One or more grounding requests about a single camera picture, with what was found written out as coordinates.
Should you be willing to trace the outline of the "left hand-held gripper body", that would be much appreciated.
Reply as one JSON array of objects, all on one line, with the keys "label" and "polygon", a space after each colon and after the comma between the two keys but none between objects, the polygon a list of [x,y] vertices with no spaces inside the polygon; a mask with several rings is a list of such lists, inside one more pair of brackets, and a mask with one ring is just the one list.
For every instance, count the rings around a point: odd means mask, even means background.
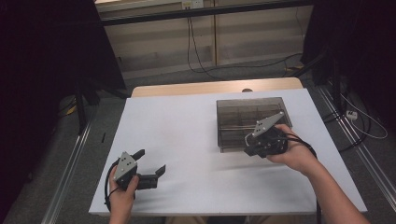
[{"label": "left hand-held gripper body", "polygon": [[136,171],[136,160],[127,152],[122,152],[113,179],[121,189],[127,190]]}]

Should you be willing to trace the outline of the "aluminium floor rail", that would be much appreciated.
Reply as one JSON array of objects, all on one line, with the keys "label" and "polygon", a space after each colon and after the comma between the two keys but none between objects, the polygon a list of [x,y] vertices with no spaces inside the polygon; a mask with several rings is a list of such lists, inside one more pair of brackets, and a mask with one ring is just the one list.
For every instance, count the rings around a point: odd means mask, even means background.
[{"label": "aluminium floor rail", "polygon": [[64,200],[69,191],[72,178],[78,166],[78,162],[82,151],[86,145],[86,141],[89,137],[92,123],[96,117],[98,107],[94,106],[89,110],[88,120],[86,126],[82,129],[81,133],[78,135],[78,139],[74,145],[72,153],[68,159],[62,178],[50,200],[49,207],[41,221],[41,224],[56,224],[58,216],[60,215]]},{"label": "aluminium floor rail", "polygon": [[319,88],[318,92],[319,95],[324,99],[326,106],[329,107],[331,112],[334,114],[335,120],[338,122],[352,147],[355,148],[357,154],[374,179],[375,183],[384,194],[392,209],[396,212],[396,186],[390,181],[388,176],[384,173],[383,169],[379,166],[369,151],[369,148],[363,143],[359,137],[358,131],[353,125],[353,122],[335,108],[335,105],[332,102],[331,94],[323,88]]}]

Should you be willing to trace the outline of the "wooden table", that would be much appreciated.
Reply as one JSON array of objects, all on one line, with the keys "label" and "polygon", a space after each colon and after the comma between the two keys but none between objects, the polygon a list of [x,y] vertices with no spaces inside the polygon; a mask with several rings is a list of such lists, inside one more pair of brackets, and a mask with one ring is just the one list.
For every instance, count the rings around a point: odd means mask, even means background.
[{"label": "wooden table", "polygon": [[261,78],[136,87],[132,97],[170,96],[250,91],[282,91],[302,89],[297,77]]}]

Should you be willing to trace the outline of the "smoky clear drawer organizer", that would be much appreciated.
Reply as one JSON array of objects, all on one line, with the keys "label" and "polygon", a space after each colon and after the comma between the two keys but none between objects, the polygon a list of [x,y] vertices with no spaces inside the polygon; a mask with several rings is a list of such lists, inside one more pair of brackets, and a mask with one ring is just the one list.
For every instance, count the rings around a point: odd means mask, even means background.
[{"label": "smoky clear drawer organizer", "polygon": [[284,117],[276,124],[287,124],[291,127],[290,116],[281,97],[217,100],[218,131],[250,126],[255,129],[258,120],[273,116],[280,111],[284,112]]}]

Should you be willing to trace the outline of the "black metal stand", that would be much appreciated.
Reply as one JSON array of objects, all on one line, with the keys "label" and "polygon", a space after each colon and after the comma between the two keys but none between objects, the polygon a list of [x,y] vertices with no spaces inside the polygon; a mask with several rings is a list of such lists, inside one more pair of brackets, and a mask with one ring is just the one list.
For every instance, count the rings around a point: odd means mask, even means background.
[{"label": "black metal stand", "polygon": [[78,133],[82,134],[87,126],[84,102],[87,102],[89,105],[97,105],[100,99],[96,91],[89,84],[79,81],[75,85],[75,98],[78,112]]}]

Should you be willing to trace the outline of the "white wall socket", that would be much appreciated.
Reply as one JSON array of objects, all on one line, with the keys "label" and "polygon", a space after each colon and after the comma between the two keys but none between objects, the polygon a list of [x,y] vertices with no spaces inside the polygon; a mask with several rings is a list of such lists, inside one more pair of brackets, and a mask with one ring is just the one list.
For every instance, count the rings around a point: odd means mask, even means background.
[{"label": "white wall socket", "polygon": [[181,5],[183,9],[203,8],[204,0],[182,0]]}]

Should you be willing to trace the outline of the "person's right hand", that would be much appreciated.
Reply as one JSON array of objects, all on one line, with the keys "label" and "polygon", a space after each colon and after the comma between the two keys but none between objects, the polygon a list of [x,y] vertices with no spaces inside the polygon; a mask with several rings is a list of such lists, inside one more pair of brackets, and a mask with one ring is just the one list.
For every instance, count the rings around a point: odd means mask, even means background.
[{"label": "person's right hand", "polygon": [[267,159],[274,163],[282,163],[289,168],[309,176],[318,167],[318,160],[311,153],[308,147],[302,143],[302,139],[285,124],[276,125],[287,137],[288,149],[283,154],[269,155]]}]

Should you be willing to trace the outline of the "smoky clear plastic drawer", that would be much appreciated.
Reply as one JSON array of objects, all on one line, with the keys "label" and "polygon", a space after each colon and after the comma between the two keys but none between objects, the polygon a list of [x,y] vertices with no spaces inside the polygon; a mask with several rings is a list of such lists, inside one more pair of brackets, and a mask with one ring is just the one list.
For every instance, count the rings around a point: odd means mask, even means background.
[{"label": "smoky clear plastic drawer", "polygon": [[218,131],[220,151],[243,151],[247,146],[254,146],[256,140],[252,136],[253,131],[254,128],[252,126],[220,129]]}]

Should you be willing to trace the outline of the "person's left hand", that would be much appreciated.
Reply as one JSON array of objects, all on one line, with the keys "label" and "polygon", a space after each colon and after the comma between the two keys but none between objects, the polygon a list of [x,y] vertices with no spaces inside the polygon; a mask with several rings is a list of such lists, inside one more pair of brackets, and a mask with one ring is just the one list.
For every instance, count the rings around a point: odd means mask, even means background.
[{"label": "person's left hand", "polygon": [[139,177],[135,175],[128,184],[127,190],[118,189],[118,184],[111,179],[109,186],[112,190],[109,200],[111,203],[111,217],[129,218],[134,204],[134,193]]}]

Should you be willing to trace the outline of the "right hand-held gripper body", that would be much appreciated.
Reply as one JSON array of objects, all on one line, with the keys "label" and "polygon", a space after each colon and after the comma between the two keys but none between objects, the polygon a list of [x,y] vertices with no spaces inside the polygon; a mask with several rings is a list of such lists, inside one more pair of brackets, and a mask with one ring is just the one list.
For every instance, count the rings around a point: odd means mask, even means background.
[{"label": "right hand-held gripper body", "polygon": [[254,146],[260,146],[268,155],[278,155],[286,152],[288,148],[288,140],[286,134],[276,127],[276,123],[284,117],[284,112],[270,116],[257,121],[255,129],[252,133],[256,140]]}]

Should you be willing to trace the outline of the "black curtain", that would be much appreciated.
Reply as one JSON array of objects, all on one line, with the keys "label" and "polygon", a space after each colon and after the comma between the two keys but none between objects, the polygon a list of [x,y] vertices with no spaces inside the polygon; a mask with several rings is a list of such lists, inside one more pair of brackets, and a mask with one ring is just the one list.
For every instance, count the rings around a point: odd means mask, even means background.
[{"label": "black curtain", "polygon": [[96,0],[0,0],[0,146],[40,139],[77,83],[122,90]]},{"label": "black curtain", "polygon": [[314,0],[301,62],[323,52],[329,58],[314,80],[323,83],[336,60],[352,89],[396,130],[396,0]]}]

